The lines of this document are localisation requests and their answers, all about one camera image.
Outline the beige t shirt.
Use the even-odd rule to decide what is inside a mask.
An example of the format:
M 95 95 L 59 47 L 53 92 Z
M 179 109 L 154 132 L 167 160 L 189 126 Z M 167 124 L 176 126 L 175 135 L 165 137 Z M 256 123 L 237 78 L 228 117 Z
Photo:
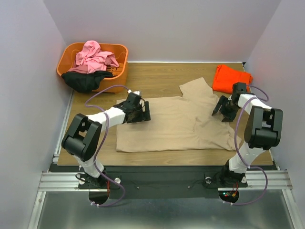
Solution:
M 219 98 L 204 78 L 179 86 L 182 96 L 147 98 L 151 121 L 117 126 L 116 150 L 136 153 L 167 150 L 234 151 L 234 129 L 212 116 Z

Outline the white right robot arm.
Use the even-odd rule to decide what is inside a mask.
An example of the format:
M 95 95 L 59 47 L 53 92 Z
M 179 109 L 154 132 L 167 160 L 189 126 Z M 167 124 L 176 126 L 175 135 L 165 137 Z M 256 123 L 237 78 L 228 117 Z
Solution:
M 224 122 L 235 119 L 237 111 L 248 116 L 244 130 L 244 143 L 237 143 L 237 130 L 234 131 L 236 154 L 223 166 L 219 182 L 224 186 L 245 183 L 245 173 L 253 161 L 264 151 L 278 146 L 281 139 L 283 111 L 264 104 L 254 94 L 240 94 L 229 98 L 221 96 L 212 115 L 220 112 Z

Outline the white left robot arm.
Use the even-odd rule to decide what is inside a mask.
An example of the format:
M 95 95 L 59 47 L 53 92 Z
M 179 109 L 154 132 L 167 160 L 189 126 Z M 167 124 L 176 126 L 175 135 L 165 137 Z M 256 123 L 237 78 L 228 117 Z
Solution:
M 150 120 L 148 101 L 141 101 L 136 105 L 123 101 L 104 112 L 88 116 L 75 115 L 62 139 L 61 147 L 84 169 L 83 175 L 76 176 L 79 183 L 81 185 L 87 183 L 96 188 L 106 186 L 107 179 L 103 174 L 105 168 L 97 159 L 101 132 L 107 134 L 112 126 Z

